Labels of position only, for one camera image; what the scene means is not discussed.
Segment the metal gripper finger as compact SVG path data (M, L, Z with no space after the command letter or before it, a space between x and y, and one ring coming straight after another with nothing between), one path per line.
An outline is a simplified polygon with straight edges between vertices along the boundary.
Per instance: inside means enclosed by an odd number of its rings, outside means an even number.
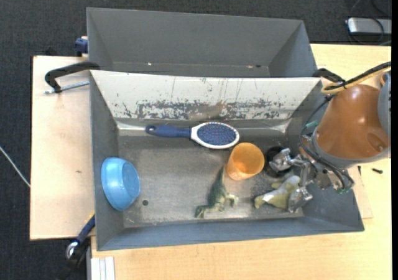
M268 150L268 165L276 173L287 172L292 166L299 166L299 159L292 158L288 147L272 147Z
M287 209L290 213L294 213L312 199L313 195L306 187L299 187L290 194Z

